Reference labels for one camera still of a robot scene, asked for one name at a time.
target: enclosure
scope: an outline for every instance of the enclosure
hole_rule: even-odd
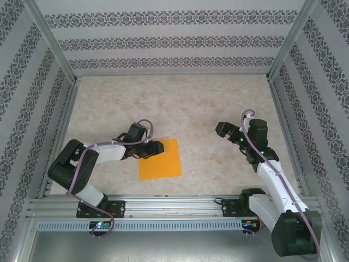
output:
[[[268,193],[215,133],[248,108],[267,121],[296,192],[322,215],[319,261],[349,260],[348,0],[0,5],[0,261],[299,261],[274,254],[267,230],[126,230],[156,221],[162,206],[202,215],[188,225],[220,223],[214,197]],[[91,182],[132,208],[118,233],[96,243],[78,230],[77,202],[48,168],[69,140],[108,141],[142,118],[154,139],[177,139],[182,172],[142,180],[136,159],[97,165]],[[146,214],[145,203],[162,210]],[[168,221],[187,226],[159,223]]]

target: patterned wallpaper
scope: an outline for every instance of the patterned wallpaper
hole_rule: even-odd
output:
[[[349,260],[349,4],[319,1],[290,49],[276,91],[308,189],[339,261]]]
[[[304,0],[38,0],[74,72],[266,73]]]
[[[37,197],[71,84],[23,3],[0,0],[0,261]]]

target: orange paper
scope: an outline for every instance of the orange paper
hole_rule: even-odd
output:
[[[160,140],[165,152],[139,160],[140,180],[158,179],[182,175],[178,142],[176,138]]]

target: beige floor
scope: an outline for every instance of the beige floor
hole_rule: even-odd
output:
[[[102,142],[139,119],[154,139],[177,138],[183,176],[140,181],[133,158],[97,165],[90,181],[106,194],[239,194],[261,187],[238,146],[215,133],[219,121],[239,125],[244,109],[268,123],[269,145],[298,192],[265,75],[160,75],[82,78],[65,142]],[[53,184],[51,194],[65,190]]]

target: ventilated metal strip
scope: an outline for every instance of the ventilated metal strip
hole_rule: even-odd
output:
[[[43,221],[38,231],[87,231],[89,221]],[[242,230],[240,219],[197,221],[117,221],[113,231],[225,231]]]

